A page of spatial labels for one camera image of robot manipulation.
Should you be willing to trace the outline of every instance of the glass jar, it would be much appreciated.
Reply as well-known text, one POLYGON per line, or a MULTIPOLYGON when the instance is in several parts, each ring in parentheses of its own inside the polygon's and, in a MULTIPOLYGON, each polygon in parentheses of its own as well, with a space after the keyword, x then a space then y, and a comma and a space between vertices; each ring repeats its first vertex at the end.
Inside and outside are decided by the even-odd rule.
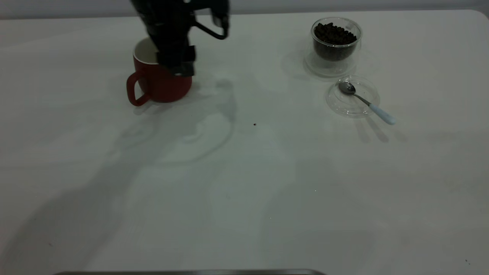
POLYGON ((338 77, 351 71, 358 62, 361 48, 362 29, 352 20, 340 17, 319 19, 311 28, 311 45, 306 55, 306 63, 317 74, 338 77), (346 45, 334 45, 320 40, 315 34, 319 24, 341 27, 356 36, 356 40, 346 45))

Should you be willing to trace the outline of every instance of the table surface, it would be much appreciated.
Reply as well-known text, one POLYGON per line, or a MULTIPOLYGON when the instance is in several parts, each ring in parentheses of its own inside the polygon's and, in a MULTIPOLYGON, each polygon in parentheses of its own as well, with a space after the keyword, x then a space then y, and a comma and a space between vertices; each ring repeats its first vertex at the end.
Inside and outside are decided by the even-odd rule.
POLYGON ((185 98, 135 108, 145 36, 139 18, 0 21, 0 274, 489 271, 484 15, 232 16, 225 41, 192 31, 185 98), (303 57, 327 16, 362 26, 356 74, 397 125, 326 105, 335 80, 303 57))

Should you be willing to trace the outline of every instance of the spoon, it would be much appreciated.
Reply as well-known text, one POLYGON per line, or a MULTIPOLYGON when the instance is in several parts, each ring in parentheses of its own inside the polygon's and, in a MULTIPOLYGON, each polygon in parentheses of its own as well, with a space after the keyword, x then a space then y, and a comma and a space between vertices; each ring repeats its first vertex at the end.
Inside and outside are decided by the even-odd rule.
POLYGON ((339 90, 344 94, 354 95, 354 96, 358 97, 361 101, 363 101, 363 103, 367 104, 367 106, 370 107, 370 109, 372 109, 372 111, 374 111, 374 113, 376 113, 380 118, 382 118, 382 120, 385 121, 385 123, 387 123, 389 125, 396 124, 396 119, 393 118, 391 115, 386 113, 381 108, 377 107, 375 104, 372 104, 372 103, 368 102, 367 100, 363 99, 363 97, 359 96, 358 94, 355 94, 355 92, 356 92, 355 86, 353 86, 353 84, 351 84, 350 82, 341 82, 339 84, 339 90))

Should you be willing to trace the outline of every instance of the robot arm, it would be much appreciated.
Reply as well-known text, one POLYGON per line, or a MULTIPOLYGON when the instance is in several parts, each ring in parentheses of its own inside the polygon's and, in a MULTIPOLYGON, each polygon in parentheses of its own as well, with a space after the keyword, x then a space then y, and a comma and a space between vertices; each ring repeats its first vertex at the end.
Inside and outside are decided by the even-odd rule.
POLYGON ((188 40, 193 26, 217 39, 225 39, 229 30, 228 0, 131 0, 146 25, 146 30, 159 50, 158 63, 174 75, 194 75, 195 46, 188 40), (210 8, 217 34, 197 22, 195 11, 210 8))

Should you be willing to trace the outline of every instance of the coffee bean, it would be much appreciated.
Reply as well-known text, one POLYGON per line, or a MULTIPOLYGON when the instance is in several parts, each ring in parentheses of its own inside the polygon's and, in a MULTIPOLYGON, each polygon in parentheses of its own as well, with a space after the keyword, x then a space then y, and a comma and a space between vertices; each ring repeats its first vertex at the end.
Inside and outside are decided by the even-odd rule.
MULTIPOLYGON (((323 25, 319 23, 314 28, 316 38, 332 45, 348 45, 356 41, 356 36, 342 27, 334 26, 333 23, 323 25)), ((314 41, 314 50, 322 58, 328 61, 340 61, 349 57, 355 50, 356 45, 337 48, 314 41)))

